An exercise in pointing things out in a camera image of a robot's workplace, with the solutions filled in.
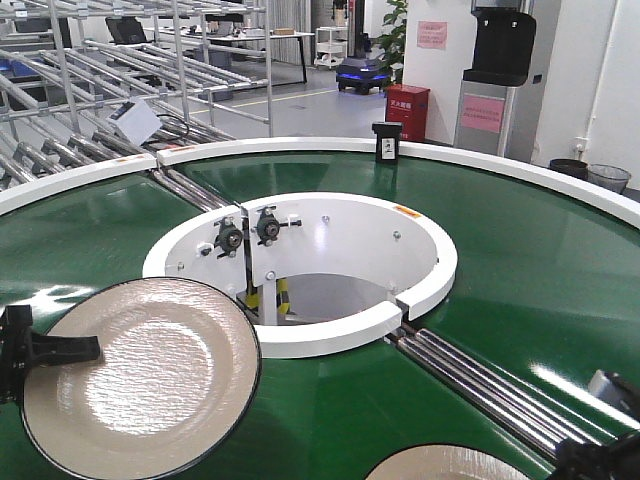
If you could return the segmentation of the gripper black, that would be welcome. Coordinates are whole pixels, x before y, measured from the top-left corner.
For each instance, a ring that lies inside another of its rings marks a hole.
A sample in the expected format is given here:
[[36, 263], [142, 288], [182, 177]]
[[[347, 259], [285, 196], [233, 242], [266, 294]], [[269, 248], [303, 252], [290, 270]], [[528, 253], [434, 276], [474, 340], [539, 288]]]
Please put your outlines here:
[[1, 315], [2, 404], [19, 402], [27, 365], [30, 368], [67, 365], [97, 360], [101, 355], [97, 336], [42, 335], [31, 333], [32, 325], [30, 305], [8, 305]]
[[[589, 392], [608, 405], [639, 420], [639, 387], [616, 372], [596, 372]], [[607, 445], [563, 440], [555, 450], [553, 479], [638, 479], [639, 431]]]

